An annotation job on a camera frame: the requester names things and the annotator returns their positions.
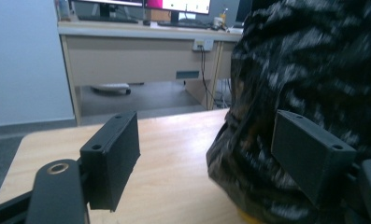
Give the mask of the white chair base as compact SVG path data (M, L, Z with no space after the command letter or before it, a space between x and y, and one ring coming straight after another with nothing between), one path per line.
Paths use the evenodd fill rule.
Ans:
M104 91L104 92L123 91L125 94L131 93L130 86L127 83L108 83L108 84L93 85L92 89L96 91Z

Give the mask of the clear plastic bottle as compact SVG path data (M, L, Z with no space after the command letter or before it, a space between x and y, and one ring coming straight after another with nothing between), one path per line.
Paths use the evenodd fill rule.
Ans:
M70 20L70 9L68 0L58 0L58 10L61 21Z

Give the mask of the monitor with dark screen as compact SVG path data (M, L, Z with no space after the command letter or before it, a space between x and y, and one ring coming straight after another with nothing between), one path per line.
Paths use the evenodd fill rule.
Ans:
M126 17L130 16L131 7L142 8L144 0L70 0L72 10L82 16L110 16L123 11Z

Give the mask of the black plastic garbage bag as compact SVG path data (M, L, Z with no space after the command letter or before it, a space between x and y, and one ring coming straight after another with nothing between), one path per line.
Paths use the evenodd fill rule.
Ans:
M207 171L266 224L343 224L314 208L270 153L277 110L371 159L371 0L255 0L231 59L232 105Z

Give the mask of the white wall socket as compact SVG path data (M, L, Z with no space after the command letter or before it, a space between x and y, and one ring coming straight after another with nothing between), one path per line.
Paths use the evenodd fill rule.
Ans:
M193 41L193 51L212 51L214 41L212 39L195 39Z

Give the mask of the black keyboard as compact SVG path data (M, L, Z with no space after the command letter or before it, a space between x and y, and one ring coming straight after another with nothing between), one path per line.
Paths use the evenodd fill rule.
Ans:
M163 27L180 27L180 28L195 28L195 29L208 29L209 26L198 20L190 21L158 21L157 24Z
M110 18L100 16L78 16L80 21L101 21L101 22L123 22L123 23L138 23L133 19Z

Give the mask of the beige office desk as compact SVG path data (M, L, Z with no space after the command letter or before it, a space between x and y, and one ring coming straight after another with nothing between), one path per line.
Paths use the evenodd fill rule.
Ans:
M224 31L142 24L60 21L57 25L73 110L81 123L83 86L183 80L207 109L219 79L228 78L241 35ZM193 51L195 39L212 39L212 51Z

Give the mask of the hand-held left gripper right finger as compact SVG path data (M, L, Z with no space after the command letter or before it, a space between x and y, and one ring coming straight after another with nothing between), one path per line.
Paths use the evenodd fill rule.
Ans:
M318 208L340 202L343 175L356 150L311 120L290 111L276 114L271 153Z

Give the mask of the monitor with white screen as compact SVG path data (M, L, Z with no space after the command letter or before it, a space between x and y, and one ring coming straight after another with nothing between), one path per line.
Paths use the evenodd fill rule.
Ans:
M144 0L147 17L152 21L178 21L208 15L211 0Z

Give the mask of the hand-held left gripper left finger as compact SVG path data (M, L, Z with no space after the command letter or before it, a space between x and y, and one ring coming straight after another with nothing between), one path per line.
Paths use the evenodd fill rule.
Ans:
M137 113L113 116L80 149L81 169L88 176L93 210L115 211L140 157Z

